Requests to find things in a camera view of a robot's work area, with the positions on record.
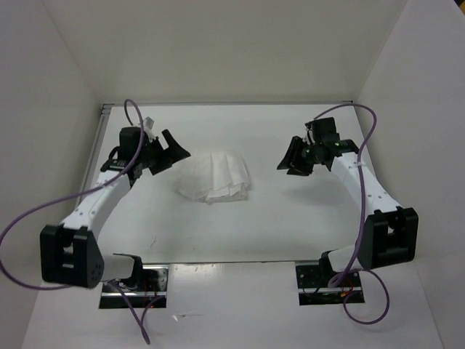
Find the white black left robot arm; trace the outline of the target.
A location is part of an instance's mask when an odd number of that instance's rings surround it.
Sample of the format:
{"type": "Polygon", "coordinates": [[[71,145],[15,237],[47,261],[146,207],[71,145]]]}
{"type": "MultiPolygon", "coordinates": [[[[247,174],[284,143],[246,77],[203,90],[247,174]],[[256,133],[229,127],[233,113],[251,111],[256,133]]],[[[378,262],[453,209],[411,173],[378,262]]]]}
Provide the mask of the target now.
{"type": "Polygon", "coordinates": [[[126,289],[139,289],[145,273],[134,266],[140,261],[131,256],[129,265],[103,257],[97,238],[119,201],[132,189],[144,169],[156,175],[178,161],[190,157],[167,129],[162,146],[139,127],[124,127],[119,144],[100,168],[95,186],[74,211],[59,225],[46,225],[40,233],[41,276],[45,282],[95,288],[115,272],[126,289]]]}

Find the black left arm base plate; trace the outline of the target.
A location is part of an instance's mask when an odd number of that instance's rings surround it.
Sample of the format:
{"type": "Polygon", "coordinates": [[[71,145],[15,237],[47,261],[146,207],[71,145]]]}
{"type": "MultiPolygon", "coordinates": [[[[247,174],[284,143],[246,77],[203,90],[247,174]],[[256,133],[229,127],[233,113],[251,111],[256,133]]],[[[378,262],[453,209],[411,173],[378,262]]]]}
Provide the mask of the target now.
{"type": "Polygon", "coordinates": [[[165,308],[169,281],[169,265],[143,265],[138,281],[116,279],[105,282],[100,294],[99,309],[128,308],[121,290],[135,309],[165,308]]]}

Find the white fabric skirt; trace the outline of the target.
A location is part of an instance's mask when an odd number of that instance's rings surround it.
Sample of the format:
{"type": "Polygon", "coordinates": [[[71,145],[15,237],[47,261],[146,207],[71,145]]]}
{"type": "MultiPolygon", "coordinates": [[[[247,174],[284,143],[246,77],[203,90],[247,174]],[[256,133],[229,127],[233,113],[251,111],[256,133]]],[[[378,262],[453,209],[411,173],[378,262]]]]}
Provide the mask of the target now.
{"type": "Polygon", "coordinates": [[[251,180],[235,151],[211,151],[184,160],[174,189],[191,201],[215,204],[248,199],[251,180]]]}

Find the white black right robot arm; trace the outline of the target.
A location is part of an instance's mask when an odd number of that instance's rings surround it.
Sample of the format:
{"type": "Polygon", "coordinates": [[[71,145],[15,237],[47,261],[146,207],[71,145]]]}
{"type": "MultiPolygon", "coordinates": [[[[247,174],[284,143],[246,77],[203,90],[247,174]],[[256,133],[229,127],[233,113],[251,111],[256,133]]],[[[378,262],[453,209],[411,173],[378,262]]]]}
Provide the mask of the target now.
{"type": "Polygon", "coordinates": [[[328,251],[320,258],[318,276],[333,287],[354,271],[373,270],[410,262],[416,251],[419,216],[382,187],[362,159],[363,149],[343,140],[334,118],[306,123],[304,137],[295,136],[277,166],[287,175],[307,177],[317,165],[327,168],[347,189],[360,210],[353,246],[328,251]]]}

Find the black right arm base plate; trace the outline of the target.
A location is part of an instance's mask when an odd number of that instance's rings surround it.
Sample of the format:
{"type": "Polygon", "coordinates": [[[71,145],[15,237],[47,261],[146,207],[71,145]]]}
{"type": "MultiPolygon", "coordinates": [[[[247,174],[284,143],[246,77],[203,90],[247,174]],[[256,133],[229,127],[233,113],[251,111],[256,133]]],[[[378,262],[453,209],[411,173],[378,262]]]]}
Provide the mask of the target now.
{"type": "Polygon", "coordinates": [[[295,264],[299,305],[338,305],[345,300],[350,303],[364,303],[363,288],[359,275],[349,274],[339,286],[329,287],[316,263],[295,264]]]}

